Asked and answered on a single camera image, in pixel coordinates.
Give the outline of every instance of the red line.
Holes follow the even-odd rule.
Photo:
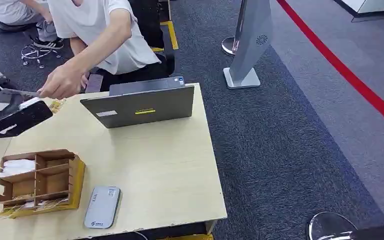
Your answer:
[[[333,65],[333,67],[351,84],[375,109],[384,116],[384,100],[376,95],[364,82],[362,82],[335,54],[320,40],[307,26],[300,16],[292,9],[286,0],[277,0],[289,17],[307,36],[318,51]]]

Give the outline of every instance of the wooden table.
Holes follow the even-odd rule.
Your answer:
[[[192,117],[113,129],[79,102],[107,95],[71,97],[52,118],[11,140],[5,155],[68,149],[85,162],[86,174],[79,209],[0,219],[0,239],[80,239],[198,222],[210,232],[227,217],[199,84]],[[83,224],[95,186],[122,191],[109,229]]]

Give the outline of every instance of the cardboard organizer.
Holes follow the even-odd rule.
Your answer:
[[[1,216],[16,218],[79,208],[86,167],[79,156],[66,149],[4,156],[0,172],[4,162],[20,159],[34,160],[35,170],[0,178],[4,187]]]

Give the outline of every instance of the gray laptop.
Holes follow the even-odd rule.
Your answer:
[[[187,118],[195,86],[127,93],[80,100],[106,128]]]
[[[124,95],[154,90],[172,89],[185,86],[183,76],[172,76],[167,78],[128,82],[114,84],[109,87],[109,95]]]

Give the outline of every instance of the black shoe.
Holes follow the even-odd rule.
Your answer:
[[[64,47],[64,43],[58,41],[58,39],[55,41],[41,41],[39,40],[39,38],[36,38],[33,41],[33,45],[39,48],[55,49],[55,50],[62,49]]]

